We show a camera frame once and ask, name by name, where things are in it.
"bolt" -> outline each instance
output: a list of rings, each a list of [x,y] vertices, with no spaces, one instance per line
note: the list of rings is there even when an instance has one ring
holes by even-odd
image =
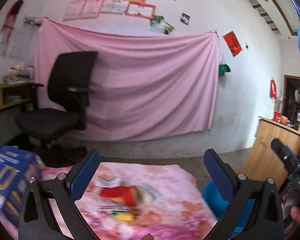
[[[270,184],[274,184],[274,180],[271,179],[271,178],[267,179],[267,181],[268,181]]]
[[[34,183],[34,182],[35,182],[35,177],[31,177],[31,178],[29,179],[29,182],[30,182],[30,183]]]
[[[243,173],[238,174],[238,178],[241,180],[245,180],[247,178],[246,175],[244,175]]]
[[[60,173],[60,174],[58,175],[58,179],[60,179],[60,180],[64,179],[65,177],[66,177],[66,174],[65,174],[65,173]]]

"finger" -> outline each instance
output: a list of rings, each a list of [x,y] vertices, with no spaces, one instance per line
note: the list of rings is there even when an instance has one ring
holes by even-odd
[[[144,236],[143,238],[141,238],[141,240],[154,240],[154,237],[151,234],[148,234],[148,235]]]
[[[283,196],[282,196],[282,200],[283,200],[283,201],[287,201],[288,195],[289,195],[289,193],[283,195]]]
[[[297,224],[300,224],[300,208],[292,207],[290,211],[290,216]]]

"red fire extinguisher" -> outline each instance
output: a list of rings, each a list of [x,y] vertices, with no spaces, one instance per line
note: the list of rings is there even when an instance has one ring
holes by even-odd
[[[270,97],[277,98],[277,85],[275,84],[275,81],[273,78],[270,82]]]

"pink curtain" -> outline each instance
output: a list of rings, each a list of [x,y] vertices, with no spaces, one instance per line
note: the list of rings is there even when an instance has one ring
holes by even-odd
[[[70,136],[141,141],[210,129],[221,56],[214,33],[192,36],[109,35],[45,20],[35,55],[35,81],[47,84],[57,56],[99,52],[87,108],[88,127]],[[39,91],[40,108],[62,109]]]

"chair seat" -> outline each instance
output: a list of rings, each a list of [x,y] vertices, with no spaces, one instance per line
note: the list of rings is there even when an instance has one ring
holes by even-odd
[[[75,129],[80,114],[53,108],[20,113],[16,116],[18,127],[33,138],[50,141]]]

